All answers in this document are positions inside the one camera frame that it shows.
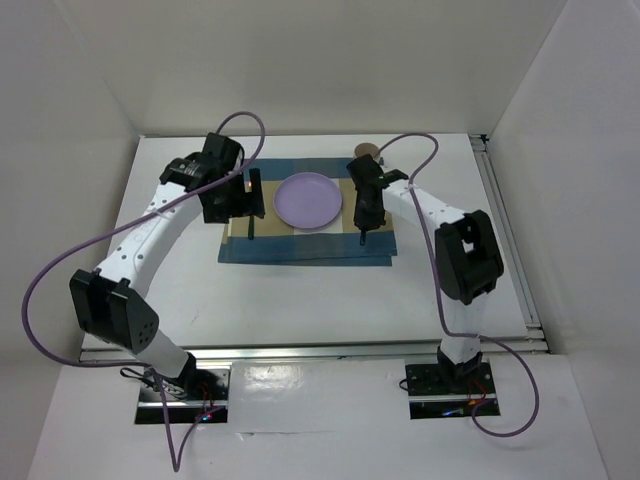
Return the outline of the gold fork green handle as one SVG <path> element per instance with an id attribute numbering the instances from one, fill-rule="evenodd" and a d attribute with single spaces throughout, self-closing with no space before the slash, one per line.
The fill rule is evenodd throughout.
<path id="1" fill-rule="evenodd" d="M 249 190 L 249 196 L 250 196 L 250 200 L 251 200 L 251 214 L 249 216 L 249 224 L 248 224 L 248 231 L 247 231 L 247 238 L 249 240 L 253 240 L 254 239 L 254 228 L 255 228 L 255 218 L 253 215 L 253 184 L 252 181 L 248 182 L 248 190 Z"/>

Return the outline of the blue beige white placemat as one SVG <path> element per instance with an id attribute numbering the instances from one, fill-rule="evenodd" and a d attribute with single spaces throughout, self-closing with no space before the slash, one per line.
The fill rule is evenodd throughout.
<path id="1" fill-rule="evenodd" d="M 223 264 L 287 266 L 383 266 L 392 265 L 397 244 L 392 217 L 366 236 L 359 245 L 360 232 L 353 224 L 356 191 L 347 171 L 348 157 L 261 158 L 260 169 L 266 214 L 255 220 L 254 239 L 247 238 L 249 220 L 232 219 L 224 227 L 218 253 Z M 284 223 L 273 207 L 279 184 L 291 175 L 315 172 L 331 178 L 340 188 L 340 214 L 327 226 L 301 230 Z"/>

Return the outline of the purple plate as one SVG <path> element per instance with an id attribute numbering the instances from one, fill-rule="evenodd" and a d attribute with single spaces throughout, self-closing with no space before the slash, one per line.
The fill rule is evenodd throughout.
<path id="1" fill-rule="evenodd" d="M 278 217 L 287 225 L 314 230 L 330 224 L 342 208 L 342 194 L 329 177 L 303 172 L 283 180 L 273 196 Z"/>

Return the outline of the beige cup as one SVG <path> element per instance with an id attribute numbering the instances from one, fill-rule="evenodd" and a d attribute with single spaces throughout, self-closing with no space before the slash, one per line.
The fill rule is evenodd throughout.
<path id="1" fill-rule="evenodd" d="M 370 155 L 372 158 L 378 158 L 380 155 L 380 149 L 377 145 L 371 142 L 359 143 L 354 148 L 353 157 L 358 158 L 365 155 Z"/>

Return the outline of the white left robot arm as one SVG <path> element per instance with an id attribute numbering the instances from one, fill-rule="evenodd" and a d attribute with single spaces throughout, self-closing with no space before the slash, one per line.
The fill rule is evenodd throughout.
<path id="1" fill-rule="evenodd" d="M 145 221 L 97 267 L 77 270 L 69 282 L 80 328 L 148 365 L 176 399 L 203 390 L 220 393 L 222 386 L 218 376 L 199 369 L 195 357 L 161 331 L 146 295 L 166 256 L 197 217 L 208 224 L 263 217 L 260 172 L 244 173 L 247 165 L 240 143 L 208 134 L 201 150 L 166 165 Z"/>

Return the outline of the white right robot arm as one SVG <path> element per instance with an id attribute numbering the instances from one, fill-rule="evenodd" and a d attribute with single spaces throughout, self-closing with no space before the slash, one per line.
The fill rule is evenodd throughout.
<path id="1" fill-rule="evenodd" d="M 370 155 L 347 164 L 354 183 L 354 225 L 360 244 L 386 224 L 386 215 L 421 227 L 436 268 L 436 307 L 444 332 L 437 350 L 436 379 L 448 392 L 460 391 L 478 374 L 480 338 L 488 295 L 504 274 L 489 215 L 467 213 L 416 187 L 397 170 L 385 170 Z"/>

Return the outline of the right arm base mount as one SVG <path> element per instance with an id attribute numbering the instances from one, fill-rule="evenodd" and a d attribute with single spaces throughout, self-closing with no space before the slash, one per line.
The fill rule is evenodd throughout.
<path id="1" fill-rule="evenodd" d="M 489 362 L 458 383 L 448 383 L 437 364 L 407 364 L 398 386 L 408 395 L 412 420 L 499 416 L 500 407 Z"/>

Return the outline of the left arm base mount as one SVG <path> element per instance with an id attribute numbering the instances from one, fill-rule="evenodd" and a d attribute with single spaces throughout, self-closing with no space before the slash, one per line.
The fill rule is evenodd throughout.
<path id="1" fill-rule="evenodd" d="M 231 368 L 210 369 L 217 378 L 217 387 L 200 384 L 194 392 L 163 381 L 167 400 L 168 418 L 171 424 L 190 424 L 201 416 L 203 424 L 224 424 L 228 421 L 228 389 Z M 164 422 L 159 387 L 148 369 L 137 371 L 129 367 L 120 369 L 120 376 L 135 380 L 139 384 L 134 423 L 136 425 L 159 425 Z"/>

